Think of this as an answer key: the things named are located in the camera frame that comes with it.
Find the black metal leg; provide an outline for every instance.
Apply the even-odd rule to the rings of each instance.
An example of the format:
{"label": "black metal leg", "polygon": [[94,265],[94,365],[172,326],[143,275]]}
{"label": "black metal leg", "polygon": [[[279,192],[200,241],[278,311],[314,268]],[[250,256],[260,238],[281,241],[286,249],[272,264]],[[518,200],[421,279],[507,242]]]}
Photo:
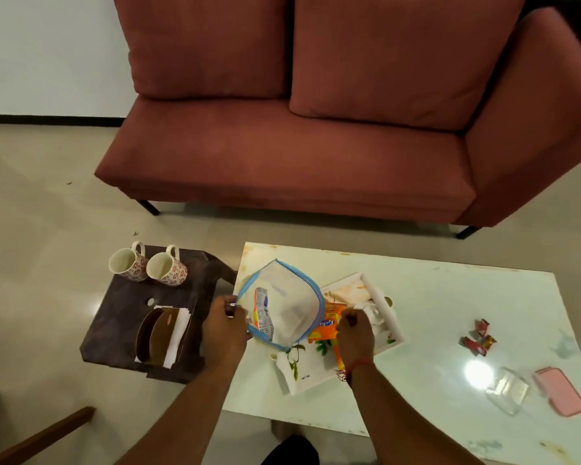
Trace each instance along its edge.
{"label": "black metal leg", "polygon": [[159,210],[157,210],[155,208],[155,206],[153,204],[151,204],[148,201],[145,200],[138,200],[138,203],[144,207],[146,210],[148,210],[150,213],[152,213],[154,216],[158,216],[159,215]]}
{"label": "black metal leg", "polygon": [[456,237],[458,240],[464,240],[465,238],[467,238],[468,236],[471,236],[472,234],[474,234],[475,232],[477,232],[478,230],[480,230],[480,228],[482,227],[467,227],[464,230],[460,231],[459,233],[456,234]]}

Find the sofa back cushion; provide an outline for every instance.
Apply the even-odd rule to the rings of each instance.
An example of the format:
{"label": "sofa back cushion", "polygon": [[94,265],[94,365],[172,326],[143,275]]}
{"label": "sofa back cushion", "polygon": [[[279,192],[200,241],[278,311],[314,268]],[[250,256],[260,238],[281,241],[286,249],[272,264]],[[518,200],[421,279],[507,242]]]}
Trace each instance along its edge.
{"label": "sofa back cushion", "polygon": [[114,0],[136,92],[156,99],[290,93],[293,0]]}
{"label": "sofa back cushion", "polygon": [[296,0],[291,111],[459,130],[524,0]]}

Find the sofa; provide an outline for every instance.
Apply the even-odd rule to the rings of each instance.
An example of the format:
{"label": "sofa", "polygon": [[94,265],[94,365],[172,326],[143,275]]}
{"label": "sofa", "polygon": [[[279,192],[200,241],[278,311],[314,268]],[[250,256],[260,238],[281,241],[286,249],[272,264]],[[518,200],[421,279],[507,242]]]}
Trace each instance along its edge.
{"label": "sofa", "polygon": [[137,200],[467,226],[581,162],[581,45],[524,0],[115,0]]}

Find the hand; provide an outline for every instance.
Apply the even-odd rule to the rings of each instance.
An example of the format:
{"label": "hand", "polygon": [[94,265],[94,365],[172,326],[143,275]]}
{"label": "hand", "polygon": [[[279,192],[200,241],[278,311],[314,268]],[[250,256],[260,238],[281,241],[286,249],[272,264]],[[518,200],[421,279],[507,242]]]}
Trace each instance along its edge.
{"label": "hand", "polygon": [[363,310],[347,309],[342,312],[338,323],[338,346],[346,367],[358,359],[372,361],[374,357],[374,335],[368,316]]}
{"label": "hand", "polygon": [[202,323],[204,362],[209,368],[234,370],[239,365],[248,339],[247,312],[241,306],[231,307],[236,295],[217,297]]}

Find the sofa armrest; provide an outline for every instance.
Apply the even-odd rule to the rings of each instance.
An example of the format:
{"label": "sofa armrest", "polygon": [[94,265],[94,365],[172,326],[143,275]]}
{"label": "sofa armrest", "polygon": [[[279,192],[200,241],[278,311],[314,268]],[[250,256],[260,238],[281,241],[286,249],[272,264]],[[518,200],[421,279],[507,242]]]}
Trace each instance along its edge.
{"label": "sofa armrest", "polygon": [[465,141],[477,197],[461,225],[496,225],[581,162],[581,44],[554,8],[516,28]]}

